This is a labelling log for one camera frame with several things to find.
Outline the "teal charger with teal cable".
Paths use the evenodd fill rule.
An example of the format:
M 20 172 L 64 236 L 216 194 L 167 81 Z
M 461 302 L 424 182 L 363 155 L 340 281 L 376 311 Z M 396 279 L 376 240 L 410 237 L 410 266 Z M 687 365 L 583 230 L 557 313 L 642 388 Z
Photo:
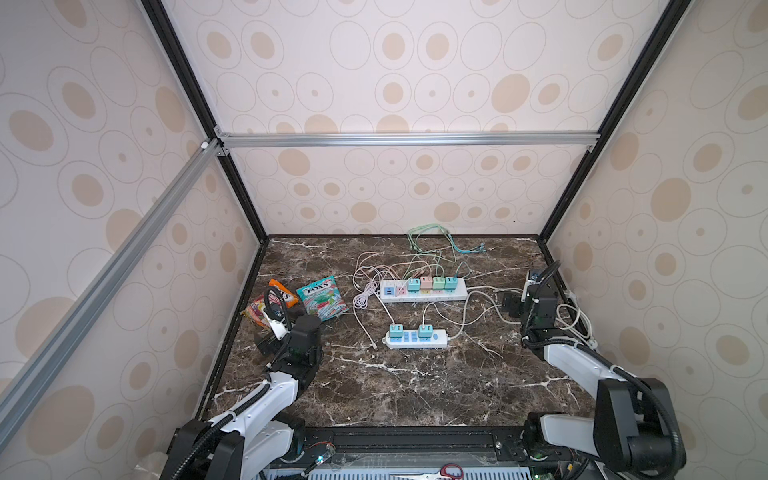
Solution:
M 444 278 L 445 291 L 455 291 L 458 288 L 458 278 L 456 276 L 450 276 Z

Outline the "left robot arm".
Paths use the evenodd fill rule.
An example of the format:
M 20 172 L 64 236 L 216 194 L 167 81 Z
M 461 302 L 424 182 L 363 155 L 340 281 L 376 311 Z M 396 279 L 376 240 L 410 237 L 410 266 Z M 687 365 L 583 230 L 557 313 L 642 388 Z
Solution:
M 307 390 L 319 370 L 322 321 L 298 305 L 288 307 L 275 286 L 267 287 L 263 301 L 266 318 L 286 330 L 264 380 L 225 413 L 181 427 L 162 479 L 256 479 L 274 460 L 301 453 L 304 421 L 282 412 Z

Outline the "red handled scissors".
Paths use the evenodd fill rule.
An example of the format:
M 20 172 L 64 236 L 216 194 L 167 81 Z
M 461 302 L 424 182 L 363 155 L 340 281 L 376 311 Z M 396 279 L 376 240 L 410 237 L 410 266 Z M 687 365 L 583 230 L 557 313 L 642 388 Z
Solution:
M 390 478 L 398 480 L 463 480 L 465 478 L 465 473 L 463 468 L 458 464 L 449 463 L 443 465 L 434 473 L 396 473 L 391 474 Z

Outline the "teal candy bag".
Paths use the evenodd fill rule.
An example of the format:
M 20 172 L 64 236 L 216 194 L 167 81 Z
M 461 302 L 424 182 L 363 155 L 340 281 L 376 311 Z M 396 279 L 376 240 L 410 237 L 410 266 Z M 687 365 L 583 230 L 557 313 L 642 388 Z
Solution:
M 348 311 L 348 306 L 334 276 L 328 276 L 301 287 L 297 291 L 308 314 L 327 321 Z

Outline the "white multicolour power strip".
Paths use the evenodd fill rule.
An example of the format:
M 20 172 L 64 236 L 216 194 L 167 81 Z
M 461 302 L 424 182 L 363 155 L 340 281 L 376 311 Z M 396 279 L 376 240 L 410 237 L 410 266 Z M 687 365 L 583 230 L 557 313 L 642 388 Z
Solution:
M 431 289 L 408 292 L 407 280 L 383 280 L 379 286 L 379 298 L 384 303 L 429 303 L 463 301 L 468 296 L 468 289 L 463 278 L 458 278 L 458 288 L 455 291 Z

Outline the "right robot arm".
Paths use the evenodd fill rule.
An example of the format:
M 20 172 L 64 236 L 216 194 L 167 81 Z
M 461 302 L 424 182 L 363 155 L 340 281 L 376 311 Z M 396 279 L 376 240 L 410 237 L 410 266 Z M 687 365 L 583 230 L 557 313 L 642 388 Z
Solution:
M 638 377 L 601 355 L 589 327 L 562 325 L 553 262 L 528 272 L 519 295 L 503 308 L 520 322 L 521 344 L 565 373 L 595 401 L 590 418 L 531 413 L 521 435 L 528 452 L 563 447 L 615 473 L 672 479 L 687 462 L 683 436 L 666 385 Z

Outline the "orange Fox's candy bag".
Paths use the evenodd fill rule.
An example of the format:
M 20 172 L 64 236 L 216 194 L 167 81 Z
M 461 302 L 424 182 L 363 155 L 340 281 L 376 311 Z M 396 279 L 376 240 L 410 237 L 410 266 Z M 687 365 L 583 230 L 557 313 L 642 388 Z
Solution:
M 296 294 L 278 280 L 271 279 L 265 293 L 251 300 L 241 314 L 256 325 L 270 329 L 273 318 L 269 312 L 275 314 L 275 319 L 282 323 L 284 311 L 298 303 L 299 297 Z

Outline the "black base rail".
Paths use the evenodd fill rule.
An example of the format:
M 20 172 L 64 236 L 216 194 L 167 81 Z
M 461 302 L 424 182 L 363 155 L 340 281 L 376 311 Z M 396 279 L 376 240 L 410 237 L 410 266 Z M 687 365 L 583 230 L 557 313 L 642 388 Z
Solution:
M 178 432 L 162 471 L 164 479 L 252 479 L 286 457 L 307 466 L 320 447 L 337 453 L 443 454 L 486 452 L 500 461 L 531 463 L 534 452 L 548 463 L 582 455 L 614 472 L 672 479 L 686 464 L 675 422 L 613 415 L 595 419 L 532 413 L 523 426 L 309 428 L 279 414 L 258 430 L 228 422 L 193 420 Z

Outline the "diagonal aluminium rail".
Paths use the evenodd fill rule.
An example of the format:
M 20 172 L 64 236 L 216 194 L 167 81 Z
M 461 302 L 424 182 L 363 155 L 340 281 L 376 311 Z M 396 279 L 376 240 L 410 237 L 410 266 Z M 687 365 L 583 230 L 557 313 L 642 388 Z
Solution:
M 222 146 L 221 140 L 211 138 L 204 146 L 198 148 L 11 382 L 1 399 L 2 449 L 7 448 Z

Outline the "teal charger plug small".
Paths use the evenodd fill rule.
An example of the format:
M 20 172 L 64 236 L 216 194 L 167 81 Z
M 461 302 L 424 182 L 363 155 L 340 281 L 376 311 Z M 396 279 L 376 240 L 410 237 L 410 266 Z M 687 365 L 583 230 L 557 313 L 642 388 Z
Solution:
M 418 338 L 419 339 L 429 339 L 433 336 L 433 326 L 429 324 L 422 324 L 418 327 Z

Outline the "horizontal aluminium rail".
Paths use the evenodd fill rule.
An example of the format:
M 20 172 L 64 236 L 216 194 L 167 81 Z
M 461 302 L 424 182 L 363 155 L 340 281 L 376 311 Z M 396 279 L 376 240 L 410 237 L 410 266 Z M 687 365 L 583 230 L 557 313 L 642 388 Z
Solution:
M 229 148 L 594 145 L 597 131 L 314 133 L 222 135 Z

